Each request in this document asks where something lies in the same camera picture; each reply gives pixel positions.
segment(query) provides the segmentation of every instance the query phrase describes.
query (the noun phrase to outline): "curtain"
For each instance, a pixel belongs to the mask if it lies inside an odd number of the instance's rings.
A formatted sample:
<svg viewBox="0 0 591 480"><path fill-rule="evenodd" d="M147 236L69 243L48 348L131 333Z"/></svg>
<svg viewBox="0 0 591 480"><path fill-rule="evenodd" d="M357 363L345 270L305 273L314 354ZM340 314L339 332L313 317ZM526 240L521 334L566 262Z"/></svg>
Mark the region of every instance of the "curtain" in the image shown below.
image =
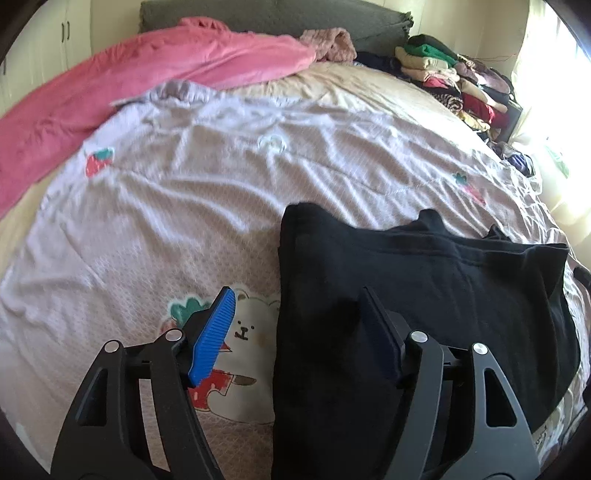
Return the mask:
<svg viewBox="0 0 591 480"><path fill-rule="evenodd" d="M541 200L591 267L591 61L543 0L530 0L512 81L524 111L511 138L534 159Z"/></svg>

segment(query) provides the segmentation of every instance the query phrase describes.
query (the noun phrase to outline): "green folded cloth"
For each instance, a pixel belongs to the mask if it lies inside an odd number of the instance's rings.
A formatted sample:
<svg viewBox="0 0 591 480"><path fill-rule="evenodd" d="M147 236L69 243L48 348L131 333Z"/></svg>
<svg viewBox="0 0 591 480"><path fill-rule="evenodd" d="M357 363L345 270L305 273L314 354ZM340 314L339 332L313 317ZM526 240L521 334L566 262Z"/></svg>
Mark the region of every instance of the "green folded cloth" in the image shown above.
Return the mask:
<svg viewBox="0 0 591 480"><path fill-rule="evenodd" d="M432 59L444 60L450 67L453 67L457 63L457 60L454 60L449 55L445 55L442 51L427 44L416 46L407 43L404 46L404 50L409 55L414 55L415 57L431 57Z"/></svg>

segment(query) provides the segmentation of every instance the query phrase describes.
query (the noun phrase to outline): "beige wall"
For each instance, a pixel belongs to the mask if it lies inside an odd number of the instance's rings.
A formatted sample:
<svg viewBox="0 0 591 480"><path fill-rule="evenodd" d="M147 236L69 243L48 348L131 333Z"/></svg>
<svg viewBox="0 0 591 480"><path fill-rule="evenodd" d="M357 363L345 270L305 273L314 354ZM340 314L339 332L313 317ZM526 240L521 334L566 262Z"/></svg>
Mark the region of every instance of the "beige wall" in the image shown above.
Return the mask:
<svg viewBox="0 0 591 480"><path fill-rule="evenodd" d="M412 35L430 34L458 53L494 58L519 53L525 35L529 0L367 0L411 12ZM103 50L138 32L142 0L92 1L92 50ZM511 74L515 56L487 61Z"/></svg>

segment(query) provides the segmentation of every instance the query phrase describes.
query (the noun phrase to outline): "pink blanket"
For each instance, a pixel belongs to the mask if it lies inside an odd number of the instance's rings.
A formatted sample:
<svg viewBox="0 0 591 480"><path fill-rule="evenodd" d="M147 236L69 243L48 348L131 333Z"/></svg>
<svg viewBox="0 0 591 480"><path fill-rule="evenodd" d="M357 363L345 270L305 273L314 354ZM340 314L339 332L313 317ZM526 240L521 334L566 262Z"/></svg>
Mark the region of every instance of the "pink blanket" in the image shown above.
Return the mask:
<svg viewBox="0 0 591 480"><path fill-rule="evenodd" d="M265 82L316 58L313 48L287 35L234 33L220 25L201 17L130 38L42 85L1 118L0 218L113 115L111 102L171 79L215 89Z"/></svg>

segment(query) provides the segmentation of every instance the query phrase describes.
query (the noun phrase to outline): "headboard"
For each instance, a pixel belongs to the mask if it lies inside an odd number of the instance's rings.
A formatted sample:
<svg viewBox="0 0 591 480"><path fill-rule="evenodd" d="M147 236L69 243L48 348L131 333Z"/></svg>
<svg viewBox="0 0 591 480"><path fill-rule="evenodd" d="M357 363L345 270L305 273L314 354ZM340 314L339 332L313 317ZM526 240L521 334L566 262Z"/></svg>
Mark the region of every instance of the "headboard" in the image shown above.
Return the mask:
<svg viewBox="0 0 591 480"><path fill-rule="evenodd" d="M174 27L183 17L202 15L231 30L301 36L304 30L343 27L357 51L392 54L408 40L410 13L361 0L150 0L141 4L140 32Z"/></svg>

